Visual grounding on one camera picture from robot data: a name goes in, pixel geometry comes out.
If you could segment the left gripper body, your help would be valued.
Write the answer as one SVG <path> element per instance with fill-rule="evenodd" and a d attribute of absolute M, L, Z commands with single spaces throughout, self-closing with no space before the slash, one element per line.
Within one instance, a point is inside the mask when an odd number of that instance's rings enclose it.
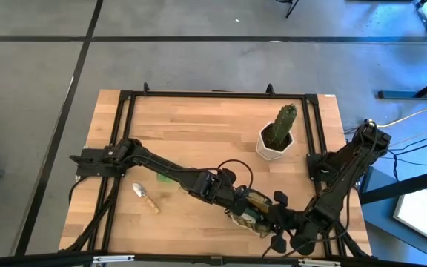
<path fill-rule="evenodd" d="M 222 184 L 216 193 L 216 204 L 233 212 L 235 215 L 243 214 L 248 207 L 246 197 L 249 194 L 249 188 L 246 185 L 235 188 L 236 174 L 227 168 L 220 169 L 219 178 Z"/>

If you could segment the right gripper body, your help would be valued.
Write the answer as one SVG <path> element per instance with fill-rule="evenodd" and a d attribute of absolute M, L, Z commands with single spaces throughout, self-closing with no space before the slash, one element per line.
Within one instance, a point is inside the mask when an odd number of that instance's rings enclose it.
<path fill-rule="evenodd" d="M 277 202 L 270 207 L 270 219 L 274 225 L 274 235 L 270 241 L 270 248 L 278 253 L 286 252 L 286 241 L 282 237 L 286 232 L 290 237 L 290 254 L 299 251 L 302 246 L 302 220 L 298 212 L 288 209 L 288 197 L 281 191 L 274 192 Z"/>

